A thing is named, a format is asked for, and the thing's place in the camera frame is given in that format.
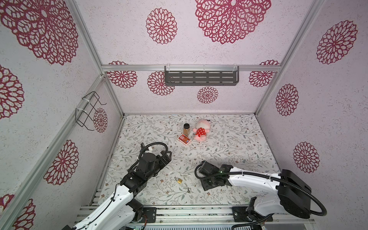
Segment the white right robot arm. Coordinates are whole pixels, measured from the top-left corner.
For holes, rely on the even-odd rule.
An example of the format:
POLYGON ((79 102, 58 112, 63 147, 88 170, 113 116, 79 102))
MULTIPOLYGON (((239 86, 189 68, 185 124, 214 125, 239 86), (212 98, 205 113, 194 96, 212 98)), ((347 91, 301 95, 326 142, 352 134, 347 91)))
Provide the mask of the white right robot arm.
POLYGON ((221 186, 236 186, 265 192, 264 197, 251 198, 246 211, 248 222, 275 213, 310 218, 311 199, 303 191, 311 193, 311 188, 290 170, 282 170, 279 174, 258 173, 227 164, 216 167, 203 161, 195 168, 195 176, 201 180, 205 191, 221 186))

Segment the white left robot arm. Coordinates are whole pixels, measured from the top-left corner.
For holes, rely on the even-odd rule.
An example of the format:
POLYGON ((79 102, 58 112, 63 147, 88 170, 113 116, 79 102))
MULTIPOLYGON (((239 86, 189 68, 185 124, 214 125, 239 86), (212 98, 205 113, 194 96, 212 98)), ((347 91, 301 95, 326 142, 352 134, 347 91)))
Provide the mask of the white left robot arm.
POLYGON ((114 189, 114 192, 88 217, 64 230, 119 230, 131 221, 142 218, 143 205, 135 199, 149 179, 167 166, 172 160, 171 151, 161 151, 160 155, 144 153, 129 169, 114 189))

